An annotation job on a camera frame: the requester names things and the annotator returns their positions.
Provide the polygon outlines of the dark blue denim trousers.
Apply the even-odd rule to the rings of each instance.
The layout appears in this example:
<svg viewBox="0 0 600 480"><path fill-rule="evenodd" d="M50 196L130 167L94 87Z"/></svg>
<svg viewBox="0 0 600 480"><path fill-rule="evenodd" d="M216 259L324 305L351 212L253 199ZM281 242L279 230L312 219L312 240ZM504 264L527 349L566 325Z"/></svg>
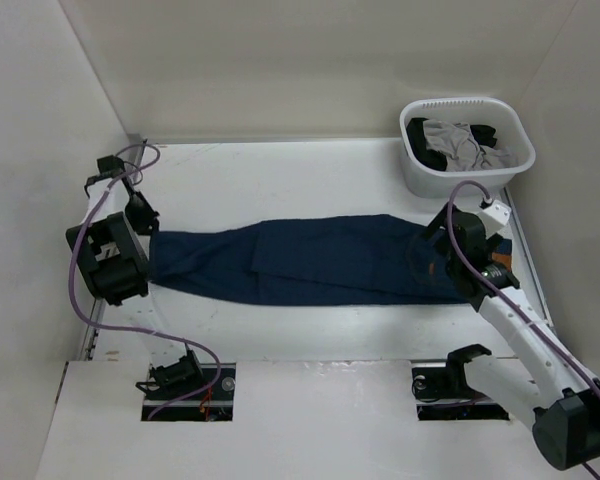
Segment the dark blue denim trousers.
<svg viewBox="0 0 600 480"><path fill-rule="evenodd" d="M390 215L279 219L215 233L158 231L150 281L276 307L465 303L425 228Z"/></svg>

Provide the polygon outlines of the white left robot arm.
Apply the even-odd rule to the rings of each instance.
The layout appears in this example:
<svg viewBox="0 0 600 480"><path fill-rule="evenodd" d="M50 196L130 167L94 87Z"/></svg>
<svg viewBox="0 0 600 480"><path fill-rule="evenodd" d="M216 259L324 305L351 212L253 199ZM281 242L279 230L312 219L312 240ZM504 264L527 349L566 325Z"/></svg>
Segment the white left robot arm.
<svg viewBox="0 0 600 480"><path fill-rule="evenodd" d="M194 398L206 384L202 367L184 341L159 336L167 325L150 295L149 257L140 239L158 231L159 213L132 179L111 183L128 165L114 155L97 160L98 174L85 184L90 211L66 239L79 249L76 269L90 293L125 316L124 329L142 337L150 367L137 388L150 399Z"/></svg>

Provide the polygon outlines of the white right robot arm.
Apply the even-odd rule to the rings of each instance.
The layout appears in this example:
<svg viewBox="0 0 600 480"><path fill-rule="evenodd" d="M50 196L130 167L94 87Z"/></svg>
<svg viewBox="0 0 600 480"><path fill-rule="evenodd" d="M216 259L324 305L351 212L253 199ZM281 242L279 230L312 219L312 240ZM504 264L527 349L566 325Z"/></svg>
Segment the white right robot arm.
<svg viewBox="0 0 600 480"><path fill-rule="evenodd" d="M534 311L517 278L492 257L508 221L506 207L485 203L477 214L445 204L425 239L445 260L452 284L507 342L530 375L518 377L486 347L451 352L444 384L453 394L472 390L495 401L531 432L555 469L585 466L600 457L600 379L578 361Z"/></svg>

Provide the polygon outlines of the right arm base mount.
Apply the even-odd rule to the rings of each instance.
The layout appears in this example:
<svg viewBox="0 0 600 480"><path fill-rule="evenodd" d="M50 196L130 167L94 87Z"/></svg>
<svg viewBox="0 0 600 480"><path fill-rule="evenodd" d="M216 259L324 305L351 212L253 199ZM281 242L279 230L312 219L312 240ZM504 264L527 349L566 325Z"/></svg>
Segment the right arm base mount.
<svg viewBox="0 0 600 480"><path fill-rule="evenodd" d="M444 362L414 363L411 392L421 421L509 421L494 400L469 387Z"/></svg>

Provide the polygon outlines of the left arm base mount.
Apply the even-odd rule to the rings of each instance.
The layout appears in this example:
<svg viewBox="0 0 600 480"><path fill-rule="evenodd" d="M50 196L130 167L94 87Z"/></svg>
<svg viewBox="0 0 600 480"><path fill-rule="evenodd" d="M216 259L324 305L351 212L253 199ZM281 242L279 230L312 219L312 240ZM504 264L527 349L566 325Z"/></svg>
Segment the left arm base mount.
<svg viewBox="0 0 600 480"><path fill-rule="evenodd" d="M149 422L229 422L233 419L237 365L200 363L187 349L176 362L149 368L135 384L143 394L141 420Z"/></svg>

